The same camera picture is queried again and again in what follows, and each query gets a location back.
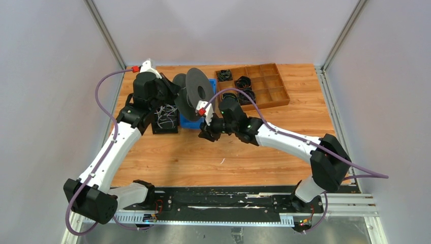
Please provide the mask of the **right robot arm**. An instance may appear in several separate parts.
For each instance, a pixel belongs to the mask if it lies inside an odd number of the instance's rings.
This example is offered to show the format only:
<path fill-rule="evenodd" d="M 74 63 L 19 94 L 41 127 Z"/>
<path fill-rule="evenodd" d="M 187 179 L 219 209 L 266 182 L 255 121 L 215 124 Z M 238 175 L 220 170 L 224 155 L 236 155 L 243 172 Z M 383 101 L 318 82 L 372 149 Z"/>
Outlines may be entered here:
<path fill-rule="evenodd" d="M 248 117 L 233 98 L 222 100 L 221 117 L 206 101 L 198 102 L 196 112 L 204 117 L 200 138 L 214 142 L 221 134 L 233 134 L 243 143 L 275 148 L 309 163 L 311 175 L 295 186 L 287 201 L 295 211 L 305 211 L 324 192 L 336 192 L 348 173 L 350 166 L 344 161 L 350 158 L 333 135 L 319 138 L 275 127 L 261 118 Z"/>

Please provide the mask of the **dark grey cable spool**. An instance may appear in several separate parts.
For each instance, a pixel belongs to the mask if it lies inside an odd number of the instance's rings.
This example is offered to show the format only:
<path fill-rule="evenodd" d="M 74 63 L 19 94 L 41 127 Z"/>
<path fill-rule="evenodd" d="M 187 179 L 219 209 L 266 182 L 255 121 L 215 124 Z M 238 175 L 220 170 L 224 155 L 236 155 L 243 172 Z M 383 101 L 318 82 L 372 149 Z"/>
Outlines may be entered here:
<path fill-rule="evenodd" d="M 179 113 L 189 121 L 198 121 L 196 112 L 199 101 L 209 101 L 214 96 L 213 86 L 207 76 L 198 68 L 191 68 L 186 74 L 177 74 L 172 81 L 180 87 L 174 103 Z"/>

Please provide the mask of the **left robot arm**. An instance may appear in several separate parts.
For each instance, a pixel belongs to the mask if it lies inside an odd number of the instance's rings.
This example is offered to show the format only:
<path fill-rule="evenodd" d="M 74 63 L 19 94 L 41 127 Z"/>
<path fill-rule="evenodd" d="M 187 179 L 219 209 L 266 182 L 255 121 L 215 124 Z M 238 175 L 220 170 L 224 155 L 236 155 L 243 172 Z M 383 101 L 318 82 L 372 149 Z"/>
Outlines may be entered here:
<path fill-rule="evenodd" d="M 69 202 L 66 219 L 74 212 L 106 224 L 117 210 L 138 204 L 143 210 L 156 203 L 154 186 L 135 180 L 126 187 L 111 188 L 113 177 L 133 145 L 153 122 L 155 112 L 177 98 L 180 86 L 163 74 L 146 71 L 136 75 L 133 92 L 115 118 L 114 129 L 90 166 L 76 179 L 68 179 L 64 193 Z"/>

